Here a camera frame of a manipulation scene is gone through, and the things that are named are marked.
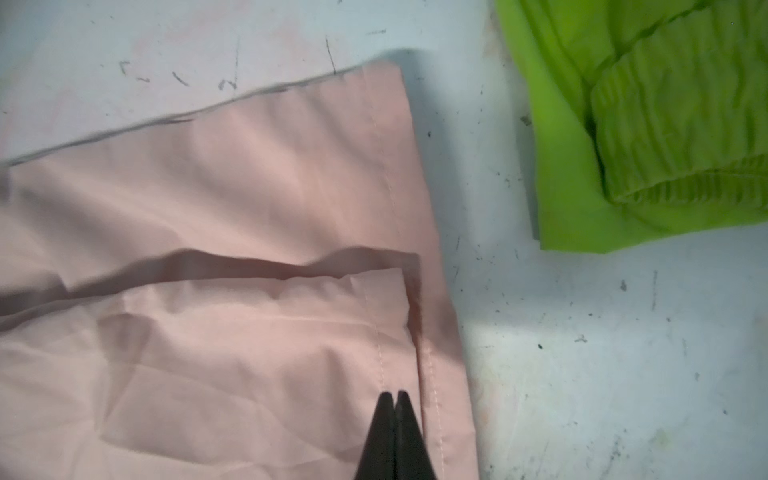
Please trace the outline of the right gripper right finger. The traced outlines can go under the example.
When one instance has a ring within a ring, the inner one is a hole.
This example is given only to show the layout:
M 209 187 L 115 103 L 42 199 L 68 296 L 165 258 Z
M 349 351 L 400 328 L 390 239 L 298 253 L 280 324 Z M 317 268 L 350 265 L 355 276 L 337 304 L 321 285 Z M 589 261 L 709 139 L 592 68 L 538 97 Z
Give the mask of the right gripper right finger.
M 394 407 L 394 478 L 437 479 L 410 396 L 405 391 L 398 392 Z

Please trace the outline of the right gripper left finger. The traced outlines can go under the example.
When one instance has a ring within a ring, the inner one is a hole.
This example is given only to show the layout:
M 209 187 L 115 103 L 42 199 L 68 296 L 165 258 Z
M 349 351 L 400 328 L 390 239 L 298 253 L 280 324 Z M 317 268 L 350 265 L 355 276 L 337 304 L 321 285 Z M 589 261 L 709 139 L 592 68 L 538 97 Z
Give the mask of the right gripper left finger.
M 354 479 L 395 479 L 395 406 L 389 392 L 377 400 Z

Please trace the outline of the pink shorts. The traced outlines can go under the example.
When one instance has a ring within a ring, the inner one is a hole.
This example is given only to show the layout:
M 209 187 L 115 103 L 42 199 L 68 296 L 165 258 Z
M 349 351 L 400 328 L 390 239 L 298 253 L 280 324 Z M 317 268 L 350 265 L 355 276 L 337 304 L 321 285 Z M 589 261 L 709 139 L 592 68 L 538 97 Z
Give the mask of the pink shorts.
M 397 64 L 2 168 L 3 478 L 351 479 L 399 391 L 477 478 Z

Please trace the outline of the neon green shorts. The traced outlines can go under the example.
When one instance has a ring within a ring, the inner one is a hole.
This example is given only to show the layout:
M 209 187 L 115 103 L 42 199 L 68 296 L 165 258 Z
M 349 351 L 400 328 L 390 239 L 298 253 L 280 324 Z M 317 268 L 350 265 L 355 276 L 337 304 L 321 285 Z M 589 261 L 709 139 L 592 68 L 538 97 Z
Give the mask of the neon green shorts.
M 500 1 L 526 80 L 545 250 L 767 219 L 763 1 Z

